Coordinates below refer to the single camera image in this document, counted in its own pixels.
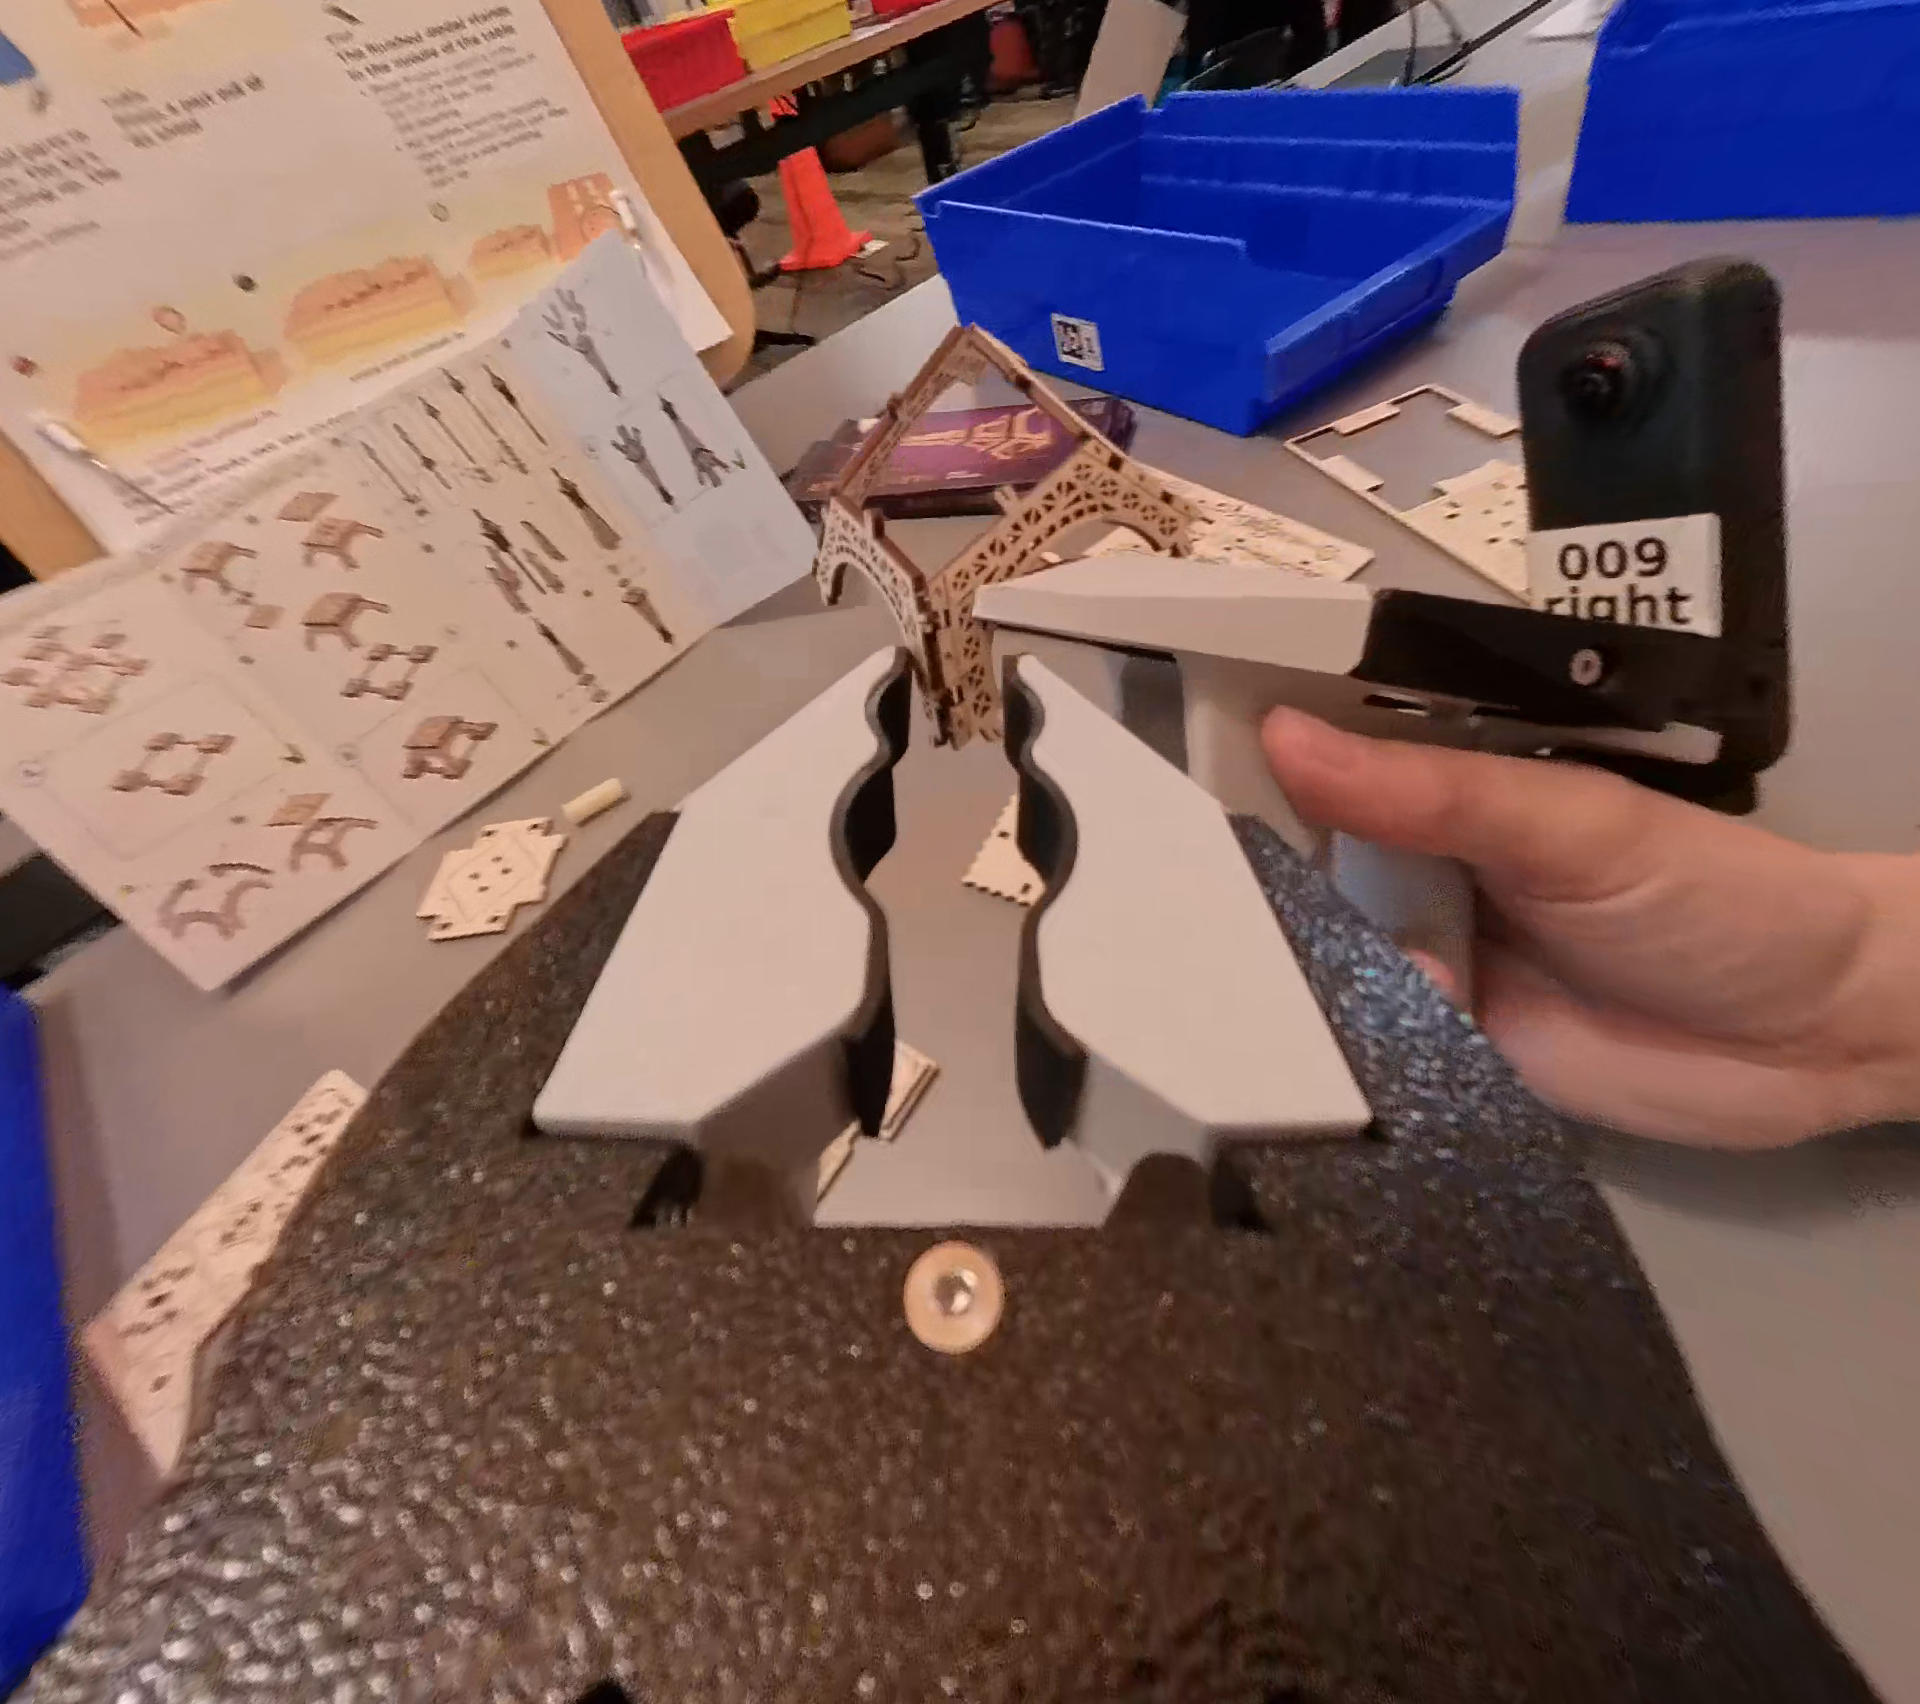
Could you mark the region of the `wooden table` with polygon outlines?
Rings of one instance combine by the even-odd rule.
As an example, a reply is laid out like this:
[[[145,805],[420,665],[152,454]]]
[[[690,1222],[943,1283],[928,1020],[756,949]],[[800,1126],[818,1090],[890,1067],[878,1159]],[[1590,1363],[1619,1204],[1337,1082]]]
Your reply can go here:
[[[871,23],[849,37],[835,38],[767,69],[750,70],[740,80],[692,99],[665,113],[662,123],[671,136],[683,142],[688,136],[712,133],[773,100],[794,96],[811,85],[820,85],[846,70],[890,59],[904,46],[923,43],[934,32],[949,30],[960,21],[1013,4],[1015,0],[936,0],[897,17]]]

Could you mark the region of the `engraved wooden part sheet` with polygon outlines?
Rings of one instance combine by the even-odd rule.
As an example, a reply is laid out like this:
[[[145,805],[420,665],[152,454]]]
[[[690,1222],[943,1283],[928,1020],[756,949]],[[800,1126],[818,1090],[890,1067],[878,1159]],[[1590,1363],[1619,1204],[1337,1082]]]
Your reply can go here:
[[[1373,548],[1294,516],[1171,472],[1161,472],[1161,482],[1195,515],[1187,548],[1193,562],[1272,569],[1293,578],[1352,585],[1377,560]]]

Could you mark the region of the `wooden lattice tower model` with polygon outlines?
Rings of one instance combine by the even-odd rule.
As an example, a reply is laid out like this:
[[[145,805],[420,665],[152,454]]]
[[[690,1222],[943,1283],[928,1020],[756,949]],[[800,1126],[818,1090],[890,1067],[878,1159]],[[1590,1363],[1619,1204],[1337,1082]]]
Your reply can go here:
[[[872,495],[934,400],[988,374],[1060,426],[1070,453],[1026,493],[1000,487],[992,524],[943,569],[927,572],[890,536]],[[1189,557],[1193,523],[1189,505],[1159,475],[1097,433],[1023,357],[977,324],[954,324],[920,373],[887,400],[876,430],[829,493],[815,581],[829,606],[838,605],[849,572],[876,588],[908,653],[932,740],[964,748],[1003,736],[992,638],[977,614],[987,588],[1040,570],[1045,557],[1079,526],[1130,531],[1159,555]]]

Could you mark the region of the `wooden sheet with curved cutouts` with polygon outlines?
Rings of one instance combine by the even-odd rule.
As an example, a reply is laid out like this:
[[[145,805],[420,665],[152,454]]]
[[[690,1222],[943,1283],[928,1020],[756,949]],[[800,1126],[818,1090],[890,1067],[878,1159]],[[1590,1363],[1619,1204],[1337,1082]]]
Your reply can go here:
[[[368,1097],[346,1072],[317,1079],[83,1330],[96,1383],[159,1482],[180,1470],[231,1321]]]

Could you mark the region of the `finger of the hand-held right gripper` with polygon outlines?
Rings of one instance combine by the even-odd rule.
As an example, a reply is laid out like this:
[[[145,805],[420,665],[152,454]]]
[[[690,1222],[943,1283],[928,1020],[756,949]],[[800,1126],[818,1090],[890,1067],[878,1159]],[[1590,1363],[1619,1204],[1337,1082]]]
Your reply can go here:
[[[1270,567],[1107,557],[990,585],[972,613],[996,635],[1173,660],[1189,779],[1237,816],[1297,824],[1263,727],[1281,707],[1327,722],[1360,709],[1377,606],[1369,587]]]

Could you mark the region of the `cross-shaped wooden piece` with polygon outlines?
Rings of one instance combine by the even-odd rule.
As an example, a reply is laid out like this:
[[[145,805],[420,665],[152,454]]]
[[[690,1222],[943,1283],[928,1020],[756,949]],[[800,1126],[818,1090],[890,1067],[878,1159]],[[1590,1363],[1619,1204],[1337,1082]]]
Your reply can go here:
[[[431,943],[505,935],[517,916],[548,898],[566,833],[548,818],[484,827],[446,852],[417,907]]]

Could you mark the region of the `orange traffic cone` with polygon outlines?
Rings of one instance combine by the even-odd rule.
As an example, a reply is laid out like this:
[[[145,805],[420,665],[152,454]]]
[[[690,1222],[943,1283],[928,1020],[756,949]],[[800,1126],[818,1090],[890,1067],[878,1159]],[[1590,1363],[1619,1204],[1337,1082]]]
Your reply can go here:
[[[869,253],[875,238],[869,231],[850,227],[816,149],[781,158],[778,178],[789,227],[781,274],[832,273]]]

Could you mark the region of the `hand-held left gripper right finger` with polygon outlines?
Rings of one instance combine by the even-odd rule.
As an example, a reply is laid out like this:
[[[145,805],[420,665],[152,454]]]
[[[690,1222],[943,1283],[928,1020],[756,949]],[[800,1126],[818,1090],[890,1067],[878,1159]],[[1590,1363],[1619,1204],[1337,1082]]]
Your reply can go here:
[[[1051,665],[1003,669],[1021,927],[1021,1111],[1098,1174],[1203,1182],[1239,1147],[1354,1140],[1371,1101],[1224,807]]]

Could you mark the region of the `grey desk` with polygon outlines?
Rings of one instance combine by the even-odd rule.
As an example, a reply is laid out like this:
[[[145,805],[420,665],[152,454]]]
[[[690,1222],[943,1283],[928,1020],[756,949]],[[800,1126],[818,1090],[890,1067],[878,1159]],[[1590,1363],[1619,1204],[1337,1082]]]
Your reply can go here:
[[[1468,75],[1522,92],[1521,194],[1501,260],[1445,324],[1334,388],[1321,420],[1413,385],[1504,402],[1535,324],[1677,263],[1739,254],[1785,295],[1792,656],[1789,757],[1766,828],[1849,852],[1917,847],[1917,221],[1562,227],[1590,50],[1496,38]],[[228,994],[205,997],[114,928],[29,989],[36,1011],[76,1319],[113,1292],[331,1068],[377,1087],[475,979],[521,958],[613,868],[629,821],[675,805],[888,635],[850,592],[794,588],[577,736],[505,798],[545,813],[619,777],[632,801],[560,857],[555,898],[509,941],[433,947],[415,923],[438,847],[328,916]],[[967,893],[1010,784],[996,753],[916,743],[902,838],[878,893],[904,923],[897,1003],[943,1079],[902,1156],[849,1196],[899,1208],[941,1147],[980,1151],[969,1210],[1039,1198],[1000,1076],[1006,1009],[934,973],[967,955],[1003,992],[1017,925]],[[1873,1132],[1764,1156],[1608,1145],[1597,1164],[1667,1308],[1723,1452],[1805,1591],[1887,1700],[1917,1700],[1917,1139]]]

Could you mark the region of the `small wooden piece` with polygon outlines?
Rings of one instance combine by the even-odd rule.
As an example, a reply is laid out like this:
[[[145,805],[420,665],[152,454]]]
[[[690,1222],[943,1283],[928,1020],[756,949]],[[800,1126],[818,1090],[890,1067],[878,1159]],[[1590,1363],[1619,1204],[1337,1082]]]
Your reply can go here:
[[[1045,894],[1045,878],[1030,867],[1019,843],[1021,798],[1010,796],[969,863],[963,884],[974,893],[1023,908]]]
[[[876,1134],[864,1132],[858,1119],[853,1119],[832,1137],[818,1159],[816,1200],[822,1202],[829,1191],[849,1170],[863,1139],[878,1145],[901,1140],[902,1130],[939,1082],[941,1071],[924,1051],[902,1041],[895,1043],[890,1090],[883,1116],[878,1119]]]

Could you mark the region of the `folded assembly leaflet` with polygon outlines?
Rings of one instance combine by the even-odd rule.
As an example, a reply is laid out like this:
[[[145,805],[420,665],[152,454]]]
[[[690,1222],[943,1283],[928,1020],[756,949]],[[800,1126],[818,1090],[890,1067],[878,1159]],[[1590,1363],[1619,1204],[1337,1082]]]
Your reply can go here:
[[[606,234],[145,550],[12,594],[5,824],[221,990],[813,560]]]

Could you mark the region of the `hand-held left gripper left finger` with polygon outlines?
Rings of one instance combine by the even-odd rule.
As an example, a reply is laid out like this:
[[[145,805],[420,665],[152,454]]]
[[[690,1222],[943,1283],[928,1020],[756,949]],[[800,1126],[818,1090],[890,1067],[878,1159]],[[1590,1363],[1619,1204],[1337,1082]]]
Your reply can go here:
[[[671,814],[532,1104],[545,1137],[640,1140],[815,1189],[897,1097],[890,927],[911,660],[881,649]]]

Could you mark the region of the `printed instruction poster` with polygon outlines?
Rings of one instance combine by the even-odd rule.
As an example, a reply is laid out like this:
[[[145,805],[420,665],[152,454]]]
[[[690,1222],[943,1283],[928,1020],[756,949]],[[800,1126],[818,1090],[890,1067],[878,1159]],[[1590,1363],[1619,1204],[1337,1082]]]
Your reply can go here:
[[[140,540],[636,238],[722,323],[540,0],[5,0],[5,440]]]

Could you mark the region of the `yellow plastic bin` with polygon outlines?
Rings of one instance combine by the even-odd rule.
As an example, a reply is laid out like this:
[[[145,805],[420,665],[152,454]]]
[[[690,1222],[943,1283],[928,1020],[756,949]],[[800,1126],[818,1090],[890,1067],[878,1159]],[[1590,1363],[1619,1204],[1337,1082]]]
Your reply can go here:
[[[808,59],[853,37],[850,0],[709,0],[748,75]]]

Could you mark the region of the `wooden sheet with square cutout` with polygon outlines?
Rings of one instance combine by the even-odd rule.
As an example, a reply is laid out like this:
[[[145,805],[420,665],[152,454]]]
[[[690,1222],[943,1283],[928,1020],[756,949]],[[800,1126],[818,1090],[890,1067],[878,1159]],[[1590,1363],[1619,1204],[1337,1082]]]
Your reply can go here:
[[[1442,382],[1307,429],[1287,450],[1503,597],[1527,597],[1522,423]]]

